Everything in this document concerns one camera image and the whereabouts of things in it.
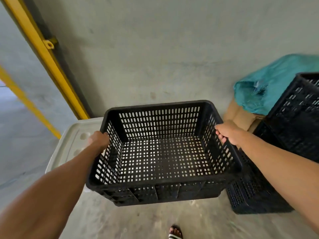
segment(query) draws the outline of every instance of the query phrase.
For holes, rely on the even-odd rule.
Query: hand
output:
[[[95,131],[88,139],[87,139],[87,146],[89,145],[96,145],[103,151],[107,148],[110,143],[110,137],[108,133],[101,133],[100,131]]]
[[[233,145],[238,145],[238,133],[243,130],[232,121],[225,121],[222,124],[215,125],[216,134],[222,143],[226,142],[226,138]]]

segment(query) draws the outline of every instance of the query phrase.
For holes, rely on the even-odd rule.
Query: crate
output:
[[[262,121],[254,134],[267,143],[283,148],[270,128]],[[237,214],[282,213],[293,208],[273,188],[257,166],[240,150],[239,155],[250,167],[250,172],[230,184],[227,195],[232,209]]]
[[[288,151],[319,162],[319,73],[299,73],[266,116]]]
[[[112,108],[101,126],[110,145],[86,185],[117,206],[217,197],[245,169],[218,123],[209,101]]]

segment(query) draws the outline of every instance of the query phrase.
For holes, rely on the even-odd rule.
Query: teal sack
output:
[[[319,56],[289,54],[234,85],[235,100],[245,110],[267,115],[299,72],[318,72]]]

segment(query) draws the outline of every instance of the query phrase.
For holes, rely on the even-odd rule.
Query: yellow stripe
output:
[[[22,103],[34,113],[34,115],[56,136],[61,138],[60,132],[55,129],[50,122],[43,116],[42,112],[38,110],[32,101],[28,99],[25,93],[14,83],[8,73],[0,66],[0,79],[5,85],[22,101]]]
[[[53,53],[48,50],[43,43],[44,37],[35,24],[35,21],[33,20],[31,14],[27,10],[24,2],[22,0],[4,1],[20,24],[25,35],[29,38],[30,42],[37,50],[44,64],[52,74],[52,78],[55,79],[55,84],[58,84],[60,86],[58,88],[62,91],[62,95],[67,98],[66,100],[71,109],[76,112],[75,115],[80,119],[89,119],[89,115],[84,109],[83,104],[79,100],[78,96],[74,92],[70,82],[66,78],[66,75],[62,71]]]

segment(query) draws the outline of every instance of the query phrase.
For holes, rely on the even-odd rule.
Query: person's left arm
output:
[[[90,166],[108,146],[109,136],[95,132],[89,143],[79,155],[42,176],[7,206],[0,214],[1,238],[59,238]]]

